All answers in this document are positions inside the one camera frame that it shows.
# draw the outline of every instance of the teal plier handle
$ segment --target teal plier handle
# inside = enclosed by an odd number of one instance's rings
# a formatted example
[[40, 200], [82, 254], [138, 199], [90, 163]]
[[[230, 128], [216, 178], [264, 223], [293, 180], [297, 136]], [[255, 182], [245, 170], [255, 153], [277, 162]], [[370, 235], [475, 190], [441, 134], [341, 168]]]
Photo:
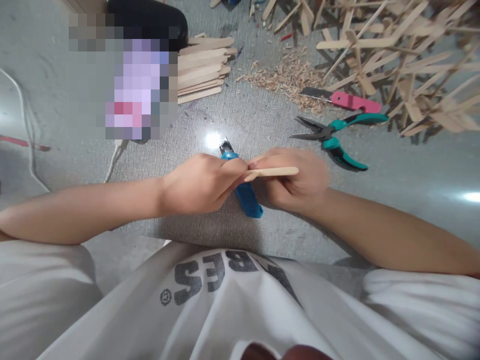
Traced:
[[[350, 116], [344, 120], [334, 120], [329, 125], [334, 132], [346, 128], [349, 125], [362, 124], [379, 124], [389, 120], [389, 117], [379, 113], [361, 113]], [[367, 171], [369, 167], [361, 162], [352, 159], [340, 145], [340, 141], [336, 137], [323, 142], [323, 149], [330, 152], [333, 160], [343, 168], [353, 171]]]

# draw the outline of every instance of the white t-shirt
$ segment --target white t-shirt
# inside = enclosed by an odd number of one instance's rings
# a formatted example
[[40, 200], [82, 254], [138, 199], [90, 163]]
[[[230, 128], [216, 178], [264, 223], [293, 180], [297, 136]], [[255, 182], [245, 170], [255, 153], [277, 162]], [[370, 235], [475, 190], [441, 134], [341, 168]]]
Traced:
[[0, 242], [1, 360], [474, 359], [480, 280], [374, 270], [364, 303], [302, 264], [170, 243], [102, 298], [82, 246]]

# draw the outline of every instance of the hand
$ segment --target hand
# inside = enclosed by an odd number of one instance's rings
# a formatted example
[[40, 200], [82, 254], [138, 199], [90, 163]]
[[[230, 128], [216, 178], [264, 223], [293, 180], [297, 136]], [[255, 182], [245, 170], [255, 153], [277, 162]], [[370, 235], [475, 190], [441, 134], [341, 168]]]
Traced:
[[162, 178], [161, 212], [166, 215], [204, 214], [220, 209], [243, 181], [247, 163], [205, 153], [197, 154]]
[[313, 152], [279, 147], [248, 162], [250, 169], [297, 167], [293, 176], [264, 177], [268, 198], [277, 207], [308, 216], [322, 206], [330, 176], [325, 161]]

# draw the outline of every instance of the power cord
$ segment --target power cord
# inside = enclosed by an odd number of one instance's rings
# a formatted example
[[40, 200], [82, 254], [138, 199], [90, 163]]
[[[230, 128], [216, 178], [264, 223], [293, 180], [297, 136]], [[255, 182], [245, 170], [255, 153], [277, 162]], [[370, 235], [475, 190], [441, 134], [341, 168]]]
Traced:
[[38, 175], [35, 171], [34, 146], [33, 146], [32, 135], [31, 135], [31, 132], [30, 132], [30, 129], [29, 129], [29, 122], [28, 122], [28, 119], [27, 119], [27, 114], [25, 112], [24, 93], [22, 92], [22, 89], [20, 88], [19, 83], [12, 76], [10, 76], [5, 70], [3, 70], [1, 67], [0, 67], [0, 73], [5, 75], [13, 83], [13, 85], [15, 85], [15, 88], [18, 92], [18, 96], [20, 98], [20, 112], [21, 112], [21, 117], [23, 118], [23, 125], [25, 127], [25, 133], [26, 133], [26, 141], [28, 143], [28, 148], [29, 148], [28, 161], [29, 161], [30, 175], [31, 175], [32, 178], [34, 178], [36, 180], [36, 182], [47, 193], [51, 193], [52, 191], [50, 190], [50, 188], [47, 185], [45, 185], [45, 183], [42, 180], [40, 180], [40, 178], [38, 177]]
[[111, 156], [110, 166], [108, 167], [108, 172], [106, 173], [104, 183], [108, 183], [110, 181], [112, 173], [114, 172], [115, 164], [122, 156], [122, 153], [125, 151], [128, 144], [129, 140], [115, 140], [115, 150], [113, 151], [113, 155]]

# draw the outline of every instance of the needle-nose pliers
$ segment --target needle-nose pliers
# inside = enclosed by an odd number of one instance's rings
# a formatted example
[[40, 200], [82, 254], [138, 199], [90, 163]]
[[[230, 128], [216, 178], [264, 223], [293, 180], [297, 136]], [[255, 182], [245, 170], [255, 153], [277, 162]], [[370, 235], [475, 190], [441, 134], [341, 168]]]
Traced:
[[307, 119], [303, 116], [297, 116], [299, 123], [312, 129], [314, 133], [297, 134], [290, 136], [295, 139], [318, 140], [322, 143], [322, 148], [329, 152], [332, 159], [342, 168], [352, 171], [366, 171], [368, 166], [352, 159], [341, 147], [340, 141], [332, 136], [333, 133], [340, 131], [352, 124], [378, 124], [389, 120], [389, 117], [380, 113], [361, 113], [347, 117], [344, 120], [336, 119], [330, 125]]

